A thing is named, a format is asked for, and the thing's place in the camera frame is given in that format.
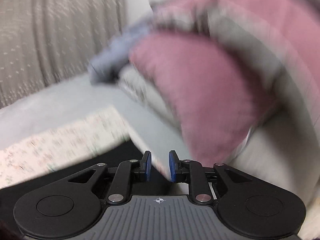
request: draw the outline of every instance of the bedding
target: bedding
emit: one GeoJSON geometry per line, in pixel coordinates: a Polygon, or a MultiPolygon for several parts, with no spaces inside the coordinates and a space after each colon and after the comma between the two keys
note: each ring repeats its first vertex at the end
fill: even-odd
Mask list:
{"type": "MultiPolygon", "coordinates": [[[[139,149],[142,152],[151,150],[154,155],[153,159],[158,159],[162,163],[161,165],[165,170],[161,170],[161,172],[167,178],[170,177],[168,162],[168,152],[170,150],[175,149],[183,159],[191,158],[176,129],[154,113],[132,101],[117,86],[107,84],[92,86],[87,73],[52,85],[0,109],[0,150],[26,140],[26,138],[42,134],[48,130],[56,130],[77,121],[82,123],[82,128],[89,129],[90,125],[85,123],[84,119],[92,114],[96,115],[100,110],[110,106],[116,108],[121,115],[121,119],[130,124],[126,126],[128,128],[127,132],[139,149]]],[[[94,145],[90,143],[95,141],[92,136],[94,130],[84,132],[84,136],[88,135],[88,145],[91,145],[90,148],[94,151],[92,152],[93,155],[95,152],[102,153],[105,150],[104,146],[108,146],[106,130],[112,133],[108,126],[103,128],[101,125],[102,123],[97,127],[97,129],[100,127],[101,143],[96,144],[96,151],[94,151],[94,145]]],[[[81,153],[85,154],[86,151],[86,148],[83,149],[83,151],[77,153],[77,156],[81,153]]],[[[41,167],[41,169],[49,171],[47,167],[41,167]]]]}
{"type": "Polygon", "coordinates": [[[155,24],[211,36],[260,75],[264,87],[286,105],[301,133],[310,141],[319,140],[320,22],[307,4],[177,0],[157,15],[155,24]]]}
{"type": "MultiPolygon", "coordinates": [[[[148,95],[160,93],[150,81],[142,79],[133,66],[126,66],[119,75],[120,87],[122,83],[128,83],[125,90],[131,97],[151,107],[174,127],[180,127],[176,117],[172,123],[172,110],[162,98],[157,104],[150,103],[148,95]],[[169,114],[163,113],[163,106],[167,106],[165,113],[169,114]]],[[[226,163],[294,192],[307,204],[319,178],[320,156],[317,145],[303,138],[287,112],[279,110],[258,126],[242,150],[233,152],[226,163]]]]}
{"type": "Polygon", "coordinates": [[[0,188],[91,159],[130,138],[113,107],[0,150],[0,188]]]}
{"type": "Polygon", "coordinates": [[[132,49],[130,61],[154,82],[193,158],[207,167],[226,160],[274,105],[257,75],[207,37],[152,33],[132,49]]]}
{"type": "Polygon", "coordinates": [[[110,45],[94,56],[88,64],[92,84],[112,82],[119,71],[129,63],[129,50],[151,30],[150,17],[146,17],[123,31],[121,36],[114,37],[110,45]]]}
{"type": "Polygon", "coordinates": [[[132,64],[128,64],[120,71],[118,85],[132,98],[135,98],[146,106],[150,106],[173,127],[178,130],[181,129],[177,117],[174,115],[169,105],[163,101],[154,84],[145,80],[132,64]]]}

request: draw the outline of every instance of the round black disc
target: round black disc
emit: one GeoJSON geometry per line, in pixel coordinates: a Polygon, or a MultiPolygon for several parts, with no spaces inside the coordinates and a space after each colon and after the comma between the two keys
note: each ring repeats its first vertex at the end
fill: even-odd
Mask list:
{"type": "Polygon", "coordinates": [[[84,184],[61,183],[24,195],[13,213],[27,236],[66,239],[90,228],[101,214],[101,204],[84,184]]]}
{"type": "Polygon", "coordinates": [[[241,183],[218,203],[222,222],[254,239],[279,239],[299,231],[305,207],[296,195],[271,184],[241,183]]]}

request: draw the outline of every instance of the gray curtain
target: gray curtain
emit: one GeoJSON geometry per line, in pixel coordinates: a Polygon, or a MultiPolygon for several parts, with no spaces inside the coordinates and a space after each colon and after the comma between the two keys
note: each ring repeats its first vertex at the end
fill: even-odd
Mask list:
{"type": "Polygon", "coordinates": [[[85,72],[124,25],[123,0],[0,0],[0,108],[85,72]]]}

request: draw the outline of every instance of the pink pillow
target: pink pillow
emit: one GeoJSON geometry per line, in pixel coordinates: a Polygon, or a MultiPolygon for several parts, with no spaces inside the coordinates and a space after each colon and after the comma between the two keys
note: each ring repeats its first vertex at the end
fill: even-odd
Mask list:
{"type": "Polygon", "coordinates": [[[224,161],[274,103],[255,73],[204,36],[150,34],[133,48],[130,61],[153,80],[204,166],[224,161]]]}
{"type": "Polygon", "coordinates": [[[320,145],[320,20],[303,0],[172,0],[159,27],[206,33],[259,73],[320,145]]]}

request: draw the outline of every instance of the gray ribbed grip surface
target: gray ribbed grip surface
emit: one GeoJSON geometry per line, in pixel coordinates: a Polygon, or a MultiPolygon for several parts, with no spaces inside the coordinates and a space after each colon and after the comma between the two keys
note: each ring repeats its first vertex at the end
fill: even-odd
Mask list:
{"type": "MultiPolygon", "coordinates": [[[[194,205],[187,196],[133,196],[127,204],[107,208],[95,226],[71,239],[247,240],[248,238],[226,228],[210,207],[194,205]]],[[[287,240],[298,239],[296,236],[287,238],[287,240]]]]}

